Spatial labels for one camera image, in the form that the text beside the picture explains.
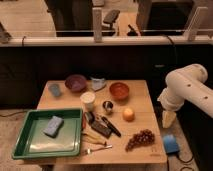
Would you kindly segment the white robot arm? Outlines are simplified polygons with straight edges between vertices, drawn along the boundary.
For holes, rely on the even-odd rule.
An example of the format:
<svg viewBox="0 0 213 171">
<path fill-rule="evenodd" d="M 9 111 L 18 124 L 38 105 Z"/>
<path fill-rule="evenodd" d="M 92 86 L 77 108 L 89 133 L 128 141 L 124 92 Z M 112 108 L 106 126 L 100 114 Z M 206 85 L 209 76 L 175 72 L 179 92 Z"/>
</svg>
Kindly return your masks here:
<svg viewBox="0 0 213 171">
<path fill-rule="evenodd" d="M 157 100 L 163 107 L 162 126 L 169 128 L 176 112 L 189 101 L 213 118 L 213 90 L 205 85 L 207 70 L 201 64 L 191 64 L 170 71 L 165 77 L 166 87 Z"/>
</svg>

